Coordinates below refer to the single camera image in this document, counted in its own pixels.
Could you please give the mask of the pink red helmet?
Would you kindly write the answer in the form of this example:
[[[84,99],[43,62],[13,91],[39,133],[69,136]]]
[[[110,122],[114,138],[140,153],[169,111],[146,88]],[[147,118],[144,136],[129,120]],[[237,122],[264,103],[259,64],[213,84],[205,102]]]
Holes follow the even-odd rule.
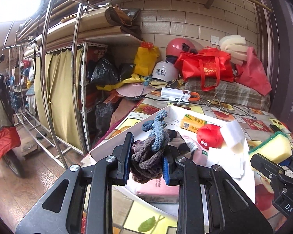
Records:
[[[190,40],[180,37],[172,39],[166,47],[166,60],[174,64],[182,52],[197,53],[197,49]]]

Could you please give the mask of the yellow green dish sponge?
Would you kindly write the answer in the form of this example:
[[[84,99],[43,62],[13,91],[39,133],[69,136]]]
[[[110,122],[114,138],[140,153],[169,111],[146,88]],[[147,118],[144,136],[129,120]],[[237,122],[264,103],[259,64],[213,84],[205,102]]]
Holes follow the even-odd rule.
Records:
[[[255,154],[261,154],[268,160],[279,164],[292,155],[291,143],[288,137],[282,132],[276,132],[263,143],[249,151],[251,159]]]

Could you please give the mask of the white helmet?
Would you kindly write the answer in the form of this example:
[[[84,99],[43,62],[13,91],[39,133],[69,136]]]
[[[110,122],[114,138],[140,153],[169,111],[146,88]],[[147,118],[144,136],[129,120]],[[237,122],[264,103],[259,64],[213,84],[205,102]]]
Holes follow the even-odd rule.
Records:
[[[175,68],[174,64],[166,60],[158,62],[152,72],[152,78],[165,82],[177,80],[179,71]]]

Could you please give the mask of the yellow packaged snack bar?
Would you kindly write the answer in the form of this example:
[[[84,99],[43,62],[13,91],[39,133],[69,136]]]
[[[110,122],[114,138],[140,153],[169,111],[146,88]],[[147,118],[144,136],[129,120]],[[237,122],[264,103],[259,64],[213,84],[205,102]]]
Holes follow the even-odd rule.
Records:
[[[197,131],[204,125],[207,124],[207,121],[194,117],[190,114],[186,114],[181,122],[180,127],[190,132],[197,133]]]

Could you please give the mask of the white cloth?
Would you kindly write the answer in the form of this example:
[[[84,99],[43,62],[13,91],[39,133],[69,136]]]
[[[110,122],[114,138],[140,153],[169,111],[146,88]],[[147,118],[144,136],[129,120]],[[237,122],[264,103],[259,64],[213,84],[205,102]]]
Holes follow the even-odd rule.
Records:
[[[220,165],[234,179],[241,179],[245,174],[245,156],[243,153],[235,153],[227,146],[209,148],[206,166],[211,167],[216,164]]]

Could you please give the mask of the red plush apple toy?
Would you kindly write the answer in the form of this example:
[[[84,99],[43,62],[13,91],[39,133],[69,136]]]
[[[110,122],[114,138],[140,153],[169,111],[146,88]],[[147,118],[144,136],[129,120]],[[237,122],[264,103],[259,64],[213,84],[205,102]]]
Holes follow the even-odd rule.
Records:
[[[206,124],[197,130],[197,141],[205,149],[221,148],[224,139],[220,132],[220,126]]]

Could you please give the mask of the metal shelf with curtain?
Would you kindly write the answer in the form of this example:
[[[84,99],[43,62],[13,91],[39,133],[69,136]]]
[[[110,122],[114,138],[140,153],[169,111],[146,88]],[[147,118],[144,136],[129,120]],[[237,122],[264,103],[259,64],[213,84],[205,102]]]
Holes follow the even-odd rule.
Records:
[[[71,66],[72,48],[49,50],[45,55],[45,87],[41,87],[40,56],[35,57],[35,100],[38,118],[48,127],[43,95],[57,138],[86,155],[96,137],[96,104],[100,93],[90,82],[96,62],[107,52],[107,45],[82,42],[77,46],[76,66]]]

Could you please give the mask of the plaid blanket bundle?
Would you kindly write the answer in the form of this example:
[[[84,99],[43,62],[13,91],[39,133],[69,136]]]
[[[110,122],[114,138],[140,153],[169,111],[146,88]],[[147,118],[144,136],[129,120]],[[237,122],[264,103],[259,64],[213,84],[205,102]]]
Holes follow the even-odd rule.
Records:
[[[205,100],[217,99],[221,102],[241,104],[265,112],[269,111],[271,107],[269,94],[263,96],[256,90],[236,82],[220,81],[216,88],[210,91],[203,91],[201,89],[201,79],[190,78],[185,83],[185,89],[197,92]]]

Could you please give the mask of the orange handled scissors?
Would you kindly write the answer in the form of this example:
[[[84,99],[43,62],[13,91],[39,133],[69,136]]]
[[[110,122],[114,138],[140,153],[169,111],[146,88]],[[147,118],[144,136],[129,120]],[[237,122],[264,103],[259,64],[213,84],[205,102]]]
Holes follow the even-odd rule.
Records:
[[[197,92],[190,92],[189,101],[199,101],[200,95]]]

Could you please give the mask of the pink plush toy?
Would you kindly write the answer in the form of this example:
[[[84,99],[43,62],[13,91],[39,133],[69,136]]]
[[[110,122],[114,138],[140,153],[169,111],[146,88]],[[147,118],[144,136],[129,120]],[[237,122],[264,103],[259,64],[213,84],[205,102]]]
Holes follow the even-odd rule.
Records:
[[[191,152],[190,159],[197,165],[206,166],[208,153],[202,149],[196,149]]]

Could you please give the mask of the yellow gift bag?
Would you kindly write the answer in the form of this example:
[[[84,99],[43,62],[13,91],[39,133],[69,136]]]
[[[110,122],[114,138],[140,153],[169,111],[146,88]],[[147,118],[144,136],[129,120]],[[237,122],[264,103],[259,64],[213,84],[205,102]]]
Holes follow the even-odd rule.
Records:
[[[151,75],[159,59],[159,48],[151,42],[143,41],[138,47],[134,58],[134,73],[144,77]]]

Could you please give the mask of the cream foam sheet stack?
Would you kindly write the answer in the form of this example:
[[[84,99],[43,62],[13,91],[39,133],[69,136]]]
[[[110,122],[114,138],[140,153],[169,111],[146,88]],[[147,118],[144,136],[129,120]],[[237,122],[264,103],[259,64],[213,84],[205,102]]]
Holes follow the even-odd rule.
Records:
[[[246,39],[240,35],[229,35],[219,40],[221,51],[231,55],[230,61],[235,65],[243,65],[247,61],[248,46]]]

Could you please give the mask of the white foam block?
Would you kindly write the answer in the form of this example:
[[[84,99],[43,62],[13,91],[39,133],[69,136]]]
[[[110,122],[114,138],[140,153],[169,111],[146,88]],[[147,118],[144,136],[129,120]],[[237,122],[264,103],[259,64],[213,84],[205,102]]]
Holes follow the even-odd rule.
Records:
[[[234,120],[226,123],[220,128],[220,133],[227,147],[235,153],[242,153],[244,150],[245,135],[239,123]]]

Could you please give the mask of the pink tissue pack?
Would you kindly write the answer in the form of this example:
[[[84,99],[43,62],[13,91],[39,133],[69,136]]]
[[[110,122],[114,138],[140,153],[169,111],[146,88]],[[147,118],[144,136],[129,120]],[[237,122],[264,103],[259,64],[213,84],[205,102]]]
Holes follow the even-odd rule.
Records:
[[[144,184],[138,184],[135,188],[135,194],[176,198],[179,195],[179,186],[168,186],[161,177],[160,179],[153,179]]]

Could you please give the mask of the cow print cloth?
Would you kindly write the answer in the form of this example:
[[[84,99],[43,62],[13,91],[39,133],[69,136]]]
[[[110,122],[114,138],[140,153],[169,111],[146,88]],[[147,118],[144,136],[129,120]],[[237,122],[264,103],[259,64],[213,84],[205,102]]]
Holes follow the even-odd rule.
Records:
[[[180,155],[190,159],[191,152],[198,149],[198,147],[191,140],[184,140],[184,138],[176,130],[166,129],[166,132],[169,135],[168,145],[177,148]]]

